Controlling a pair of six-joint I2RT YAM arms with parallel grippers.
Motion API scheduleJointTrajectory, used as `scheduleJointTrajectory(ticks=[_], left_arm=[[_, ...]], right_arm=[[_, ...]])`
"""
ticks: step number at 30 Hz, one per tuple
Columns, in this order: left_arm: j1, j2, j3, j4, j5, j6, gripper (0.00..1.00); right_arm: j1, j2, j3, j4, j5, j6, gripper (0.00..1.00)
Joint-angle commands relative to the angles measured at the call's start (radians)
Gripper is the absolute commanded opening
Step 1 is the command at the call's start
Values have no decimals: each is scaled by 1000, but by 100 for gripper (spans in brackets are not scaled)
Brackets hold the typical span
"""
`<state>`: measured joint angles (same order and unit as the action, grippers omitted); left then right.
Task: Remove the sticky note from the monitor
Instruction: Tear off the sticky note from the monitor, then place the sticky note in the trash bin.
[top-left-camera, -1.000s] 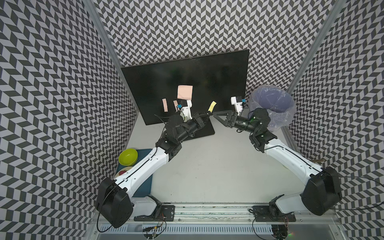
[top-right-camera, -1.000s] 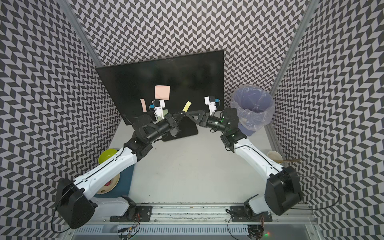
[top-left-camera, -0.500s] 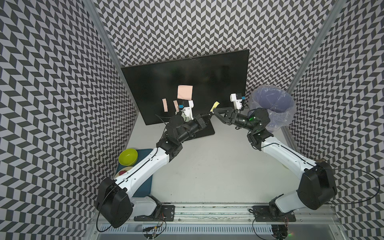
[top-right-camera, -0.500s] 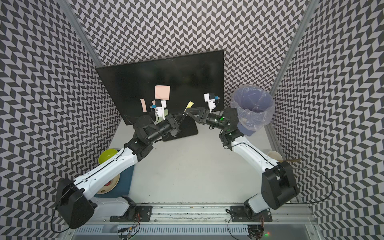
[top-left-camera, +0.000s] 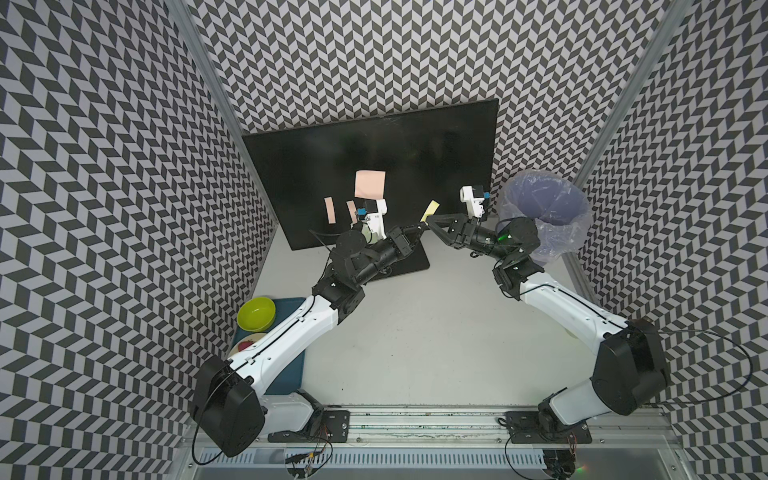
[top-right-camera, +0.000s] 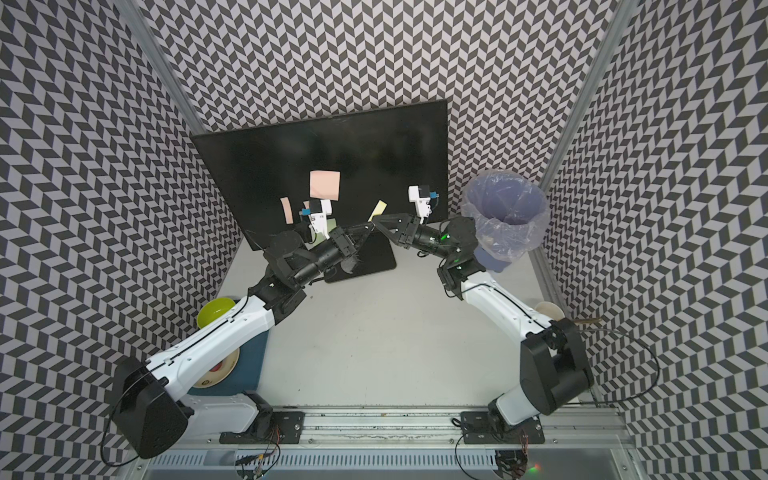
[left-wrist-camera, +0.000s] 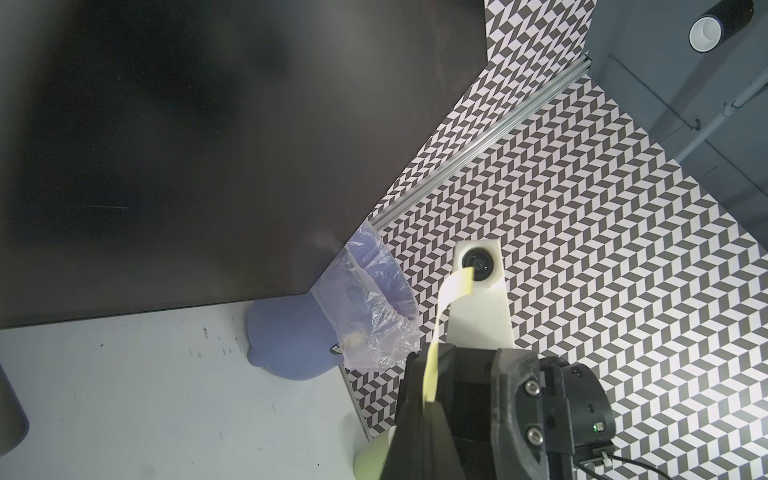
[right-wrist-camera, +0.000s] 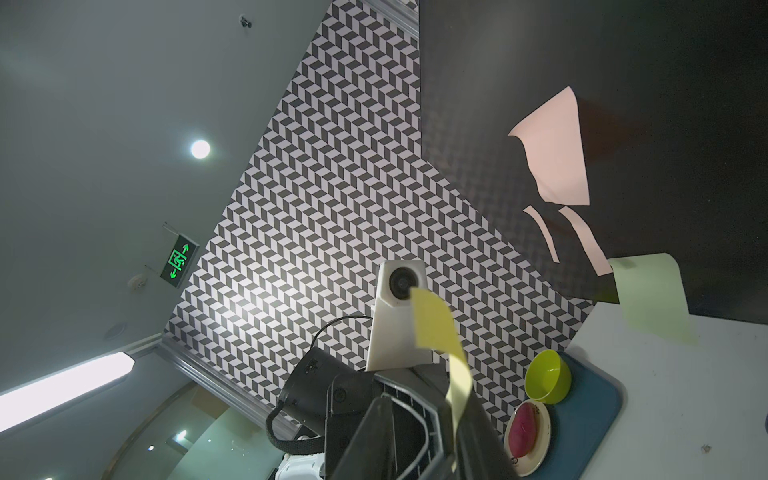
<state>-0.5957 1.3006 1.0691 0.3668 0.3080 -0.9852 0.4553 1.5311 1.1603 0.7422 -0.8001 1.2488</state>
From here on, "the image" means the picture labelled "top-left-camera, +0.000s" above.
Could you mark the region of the yellow sticky strip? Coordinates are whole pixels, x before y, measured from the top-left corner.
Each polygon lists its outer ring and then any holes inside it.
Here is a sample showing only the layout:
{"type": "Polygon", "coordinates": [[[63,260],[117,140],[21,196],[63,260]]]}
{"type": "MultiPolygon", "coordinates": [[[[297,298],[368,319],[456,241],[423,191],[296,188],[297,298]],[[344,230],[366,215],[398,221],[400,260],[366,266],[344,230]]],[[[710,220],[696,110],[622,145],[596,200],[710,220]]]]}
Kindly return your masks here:
{"type": "Polygon", "coordinates": [[[431,200],[421,217],[421,222],[425,222],[428,217],[434,215],[439,206],[440,204],[437,201],[431,200]]]}

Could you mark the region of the large pink sticky note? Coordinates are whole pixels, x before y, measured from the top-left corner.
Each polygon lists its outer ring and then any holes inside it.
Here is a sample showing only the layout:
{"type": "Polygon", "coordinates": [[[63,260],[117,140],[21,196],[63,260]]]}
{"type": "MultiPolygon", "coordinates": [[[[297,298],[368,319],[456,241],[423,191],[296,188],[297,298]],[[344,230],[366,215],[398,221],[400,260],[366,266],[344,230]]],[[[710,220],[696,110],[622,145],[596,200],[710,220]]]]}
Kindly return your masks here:
{"type": "Polygon", "coordinates": [[[382,200],[385,181],[385,171],[358,170],[355,174],[354,196],[367,200],[382,200]]]}

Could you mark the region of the pink sticky strip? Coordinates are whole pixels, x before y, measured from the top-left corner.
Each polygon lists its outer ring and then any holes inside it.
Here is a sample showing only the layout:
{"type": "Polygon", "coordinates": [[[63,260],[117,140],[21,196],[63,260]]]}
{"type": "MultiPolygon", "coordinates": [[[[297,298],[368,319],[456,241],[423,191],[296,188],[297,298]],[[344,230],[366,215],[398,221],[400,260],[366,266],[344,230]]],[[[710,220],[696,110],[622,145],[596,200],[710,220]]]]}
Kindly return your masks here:
{"type": "Polygon", "coordinates": [[[350,216],[350,223],[352,225],[356,224],[358,222],[358,216],[357,216],[357,207],[355,205],[355,202],[353,200],[347,201],[346,207],[350,216]]]}
{"type": "Polygon", "coordinates": [[[325,197],[324,205],[326,210],[327,222],[330,225],[334,225],[336,223],[336,214],[335,214],[333,199],[331,197],[325,197]]]}

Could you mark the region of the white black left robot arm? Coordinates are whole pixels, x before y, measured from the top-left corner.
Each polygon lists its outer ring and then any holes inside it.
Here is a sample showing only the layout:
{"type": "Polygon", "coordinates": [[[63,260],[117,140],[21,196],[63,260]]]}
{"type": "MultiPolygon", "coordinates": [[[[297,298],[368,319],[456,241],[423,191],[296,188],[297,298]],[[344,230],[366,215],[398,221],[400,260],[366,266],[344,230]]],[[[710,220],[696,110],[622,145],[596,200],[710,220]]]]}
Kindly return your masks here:
{"type": "Polygon", "coordinates": [[[341,234],[311,294],[286,320],[232,358],[212,356],[201,364],[190,404],[196,430],[227,457],[250,446],[276,411],[261,399],[276,377],[350,316],[365,297],[363,287],[408,258],[426,230],[423,222],[395,227],[374,243],[357,228],[341,234]]]}

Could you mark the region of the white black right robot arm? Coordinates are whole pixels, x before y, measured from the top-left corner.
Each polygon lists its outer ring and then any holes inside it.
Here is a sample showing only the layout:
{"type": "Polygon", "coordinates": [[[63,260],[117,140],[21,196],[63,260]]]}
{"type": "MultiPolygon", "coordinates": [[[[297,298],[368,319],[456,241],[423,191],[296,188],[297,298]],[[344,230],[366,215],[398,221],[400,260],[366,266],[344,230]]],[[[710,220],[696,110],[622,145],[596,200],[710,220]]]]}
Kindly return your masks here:
{"type": "Polygon", "coordinates": [[[540,245],[534,220],[504,220],[499,230],[491,230],[466,214],[431,215],[426,225],[447,246],[493,258],[493,277],[503,295],[545,313],[594,355],[588,379],[539,404],[542,431],[554,435],[606,413],[628,416],[670,386],[657,327],[611,314],[547,274],[532,258],[540,245]]]}

